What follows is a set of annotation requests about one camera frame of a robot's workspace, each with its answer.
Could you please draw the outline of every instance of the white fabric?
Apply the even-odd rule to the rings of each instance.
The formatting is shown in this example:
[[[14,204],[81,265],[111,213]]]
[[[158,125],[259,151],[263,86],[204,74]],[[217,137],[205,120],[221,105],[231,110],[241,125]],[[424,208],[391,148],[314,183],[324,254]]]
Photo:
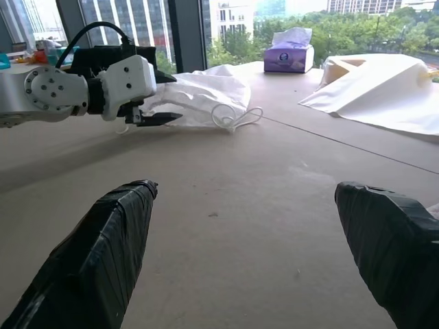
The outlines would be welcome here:
[[[293,27],[284,32],[275,32],[273,34],[272,45],[295,44],[307,46],[311,42],[313,29],[303,27]]]
[[[427,211],[437,220],[439,220],[439,204],[431,206]]]
[[[238,78],[231,65],[175,74],[174,77],[177,82],[159,84],[155,96],[145,99],[139,107],[145,116],[175,112],[183,116],[168,123],[168,126],[220,127],[231,132],[262,117],[260,108],[247,111],[250,87]],[[256,110],[258,117],[248,117],[249,112]]]
[[[417,58],[333,56],[325,62],[318,91],[299,104],[393,130],[439,135],[438,91]]]

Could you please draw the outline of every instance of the building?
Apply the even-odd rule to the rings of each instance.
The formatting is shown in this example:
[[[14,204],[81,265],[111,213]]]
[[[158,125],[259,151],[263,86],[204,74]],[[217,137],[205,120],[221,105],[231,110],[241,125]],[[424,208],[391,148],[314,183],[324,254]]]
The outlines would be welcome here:
[[[387,14],[399,9],[402,0],[328,0],[329,12],[365,12],[366,14]]]
[[[284,17],[287,0],[258,0],[256,3],[256,17]]]
[[[36,40],[53,38],[66,45],[55,0],[14,0],[3,4],[1,15],[13,42],[26,42],[28,49],[35,49]]]
[[[420,12],[421,10],[433,10],[436,2],[436,0],[403,0],[401,7],[411,7]]]
[[[87,24],[108,21],[132,37],[136,45],[155,46],[173,62],[169,9],[165,0],[81,0]],[[89,32],[93,45],[119,45],[120,37],[111,29],[101,27]]]
[[[211,0],[212,39],[223,36],[227,30],[247,31],[253,35],[253,0]]]
[[[327,9],[327,0],[287,0],[287,16],[303,16],[309,12],[319,12]]]
[[[23,5],[26,15],[32,27],[32,32],[44,32],[43,23],[41,22],[40,13],[34,0],[24,0]]]
[[[211,25],[211,1],[202,0],[202,19],[204,30],[204,42],[206,47],[212,45],[212,25]]]

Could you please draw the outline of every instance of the tissue box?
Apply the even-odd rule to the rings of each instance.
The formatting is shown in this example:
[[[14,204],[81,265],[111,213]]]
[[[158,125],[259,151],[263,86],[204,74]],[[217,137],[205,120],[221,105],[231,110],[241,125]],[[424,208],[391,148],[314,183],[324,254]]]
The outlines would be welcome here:
[[[314,47],[311,45],[273,46],[265,51],[263,63],[265,72],[306,73],[313,67]]]

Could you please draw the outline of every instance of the black tape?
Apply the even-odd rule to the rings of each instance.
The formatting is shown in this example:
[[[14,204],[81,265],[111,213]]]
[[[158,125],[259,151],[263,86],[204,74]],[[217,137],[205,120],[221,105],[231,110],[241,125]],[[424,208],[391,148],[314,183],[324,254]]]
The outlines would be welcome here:
[[[359,272],[399,329],[439,328],[439,221],[416,200],[356,182],[335,203]]]
[[[40,268],[1,328],[120,328],[139,276],[156,184],[109,192]]]

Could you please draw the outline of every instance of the table surface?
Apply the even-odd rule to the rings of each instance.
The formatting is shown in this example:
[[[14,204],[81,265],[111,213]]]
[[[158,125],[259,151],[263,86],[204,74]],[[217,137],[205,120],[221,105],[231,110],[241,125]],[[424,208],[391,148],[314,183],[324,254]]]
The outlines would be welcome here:
[[[395,328],[361,280],[333,193],[356,180],[438,203],[436,141],[297,105],[321,71],[264,74],[256,125],[132,129],[100,117],[0,130],[0,320],[93,202],[159,183],[124,328]]]

